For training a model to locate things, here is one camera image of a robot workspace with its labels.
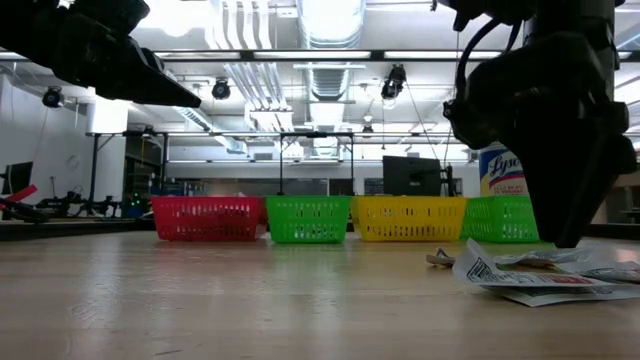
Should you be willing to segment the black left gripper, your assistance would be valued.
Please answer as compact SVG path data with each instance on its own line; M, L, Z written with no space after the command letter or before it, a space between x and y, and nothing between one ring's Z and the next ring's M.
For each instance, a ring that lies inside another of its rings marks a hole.
M102 14L98 19L65 14L54 21L54 74L76 85L106 85L131 75L127 88L98 88L111 100L160 106L199 106L200 98L167 75L163 61L129 37L135 18Z

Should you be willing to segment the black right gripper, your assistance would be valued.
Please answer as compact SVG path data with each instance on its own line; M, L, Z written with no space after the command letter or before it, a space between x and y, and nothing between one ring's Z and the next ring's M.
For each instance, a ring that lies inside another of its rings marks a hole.
M571 211L575 248L618 177L636 170L627 107L607 91L603 63L583 35L561 32L478 64L467 77L467 144L499 142L524 170L543 242L568 247L564 166L556 153L596 159Z

